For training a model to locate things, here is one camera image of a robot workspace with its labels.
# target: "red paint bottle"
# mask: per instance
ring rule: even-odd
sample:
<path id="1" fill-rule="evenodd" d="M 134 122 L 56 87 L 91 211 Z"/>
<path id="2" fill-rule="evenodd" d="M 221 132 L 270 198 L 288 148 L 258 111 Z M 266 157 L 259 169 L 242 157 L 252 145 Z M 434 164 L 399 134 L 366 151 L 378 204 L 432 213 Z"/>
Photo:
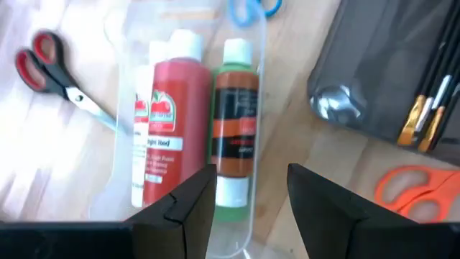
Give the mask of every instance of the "red paint bottle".
<path id="1" fill-rule="evenodd" d="M 203 39 L 186 29 L 170 38 L 155 66 L 149 113 L 144 205 L 161 199 L 206 164 L 212 76 L 201 64 Z"/>

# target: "red-handled scissors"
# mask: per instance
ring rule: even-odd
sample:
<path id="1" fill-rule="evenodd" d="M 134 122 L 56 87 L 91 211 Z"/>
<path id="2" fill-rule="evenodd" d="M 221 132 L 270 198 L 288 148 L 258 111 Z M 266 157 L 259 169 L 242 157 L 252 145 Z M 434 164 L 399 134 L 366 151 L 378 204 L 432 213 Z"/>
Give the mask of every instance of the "red-handled scissors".
<path id="1" fill-rule="evenodd" d="M 69 74 L 65 67 L 63 41 L 55 33 L 37 33 L 32 49 L 23 49 L 16 54 L 15 66 L 22 80 L 33 91 L 58 94 L 91 113 L 107 127 L 116 129 L 116 120 L 83 93 Z"/>

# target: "tomato logo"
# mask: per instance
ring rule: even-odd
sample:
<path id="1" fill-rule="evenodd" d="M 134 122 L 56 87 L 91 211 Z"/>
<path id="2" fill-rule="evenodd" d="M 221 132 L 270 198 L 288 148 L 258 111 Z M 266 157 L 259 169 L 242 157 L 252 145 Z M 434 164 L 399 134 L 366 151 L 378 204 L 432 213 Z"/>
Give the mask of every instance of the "tomato logo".
<path id="1" fill-rule="evenodd" d="M 175 129 L 175 103 L 161 91 L 154 91 L 150 105 L 150 132 L 173 132 Z"/>
<path id="2" fill-rule="evenodd" d="M 149 109 L 146 101 L 138 100 L 134 108 L 134 122 L 145 122 L 149 120 Z"/>

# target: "black object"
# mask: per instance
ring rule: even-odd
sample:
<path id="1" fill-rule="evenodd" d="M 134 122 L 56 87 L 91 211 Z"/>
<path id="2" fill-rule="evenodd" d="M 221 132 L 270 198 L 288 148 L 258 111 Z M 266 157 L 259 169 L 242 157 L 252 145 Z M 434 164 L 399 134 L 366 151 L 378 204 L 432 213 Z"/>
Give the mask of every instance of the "black object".
<path id="1" fill-rule="evenodd" d="M 460 64 L 451 62 L 458 58 L 454 54 L 459 10 L 457 0 L 342 0 L 308 79 L 313 111 L 330 123 L 396 144 L 418 96 L 434 97 L 446 73 L 454 72 L 454 80 L 460 81 L 455 76 Z M 452 82 L 441 99 L 447 110 L 456 105 L 451 100 L 457 83 Z M 340 100 L 321 99 L 325 90 L 334 87 L 348 89 L 347 103 L 359 107 L 358 117 L 324 116 L 317 104 L 341 106 Z M 446 116 L 456 117 L 455 112 Z M 460 165 L 460 156 L 454 159 L 451 154 L 452 150 L 460 153 L 460 144 L 437 145 L 460 140 L 460 131 L 452 135 L 447 124 L 453 122 L 438 128 L 427 153 Z M 417 144 L 407 148 L 417 150 Z"/>
<path id="2" fill-rule="evenodd" d="M 460 223 L 418 224 L 297 164 L 287 186 L 310 259 L 460 258 Z"/>
<path id="3" fill-rule="evenodd" d="M 0 258 L 203 259 L 215 194 L 209 165 L 125 222 L 1 223 Z"/>

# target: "scissor blade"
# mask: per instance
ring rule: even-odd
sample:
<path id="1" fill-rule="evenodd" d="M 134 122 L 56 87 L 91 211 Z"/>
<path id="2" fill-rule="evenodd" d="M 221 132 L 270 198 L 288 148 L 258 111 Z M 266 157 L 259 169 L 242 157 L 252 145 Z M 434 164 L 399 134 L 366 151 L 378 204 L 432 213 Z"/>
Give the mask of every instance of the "scissor blade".
<path id="1" fill-rule="evenodd" d="M 66 90 L 69 100 L 78 108 L 91 113 L 100 122 L 113 131 L 116 131 L 116 120 L 110 114 L 101 109 L 96 102 L 91 100 L 91 98 L 75 86 L 67 87 Z"/>

